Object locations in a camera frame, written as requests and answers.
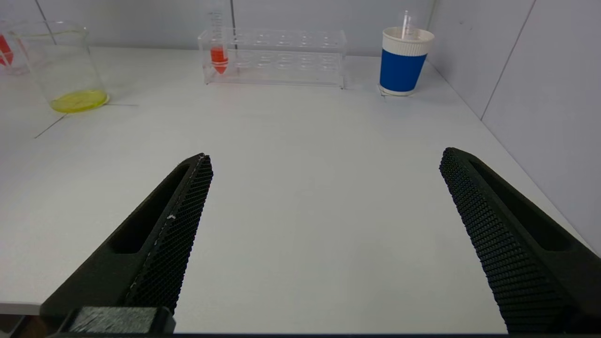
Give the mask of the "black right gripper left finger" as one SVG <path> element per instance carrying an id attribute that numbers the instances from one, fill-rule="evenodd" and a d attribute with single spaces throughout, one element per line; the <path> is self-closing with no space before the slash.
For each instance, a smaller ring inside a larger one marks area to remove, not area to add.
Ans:
<path id="1" fill-rule="evenodd" d="M 207 154 L 179 163 L 42 303 L 48 334 L 172 334 L 212 179 Z"/>

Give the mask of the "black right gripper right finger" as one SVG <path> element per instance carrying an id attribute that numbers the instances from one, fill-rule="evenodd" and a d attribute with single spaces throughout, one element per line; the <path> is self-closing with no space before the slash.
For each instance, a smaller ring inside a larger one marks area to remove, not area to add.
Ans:
<path id="1" fill-rule="evenodd" d="M 509 334 L 601 327 L 601 260 L 476 156 L 443 152 L 440 173 Z"/>

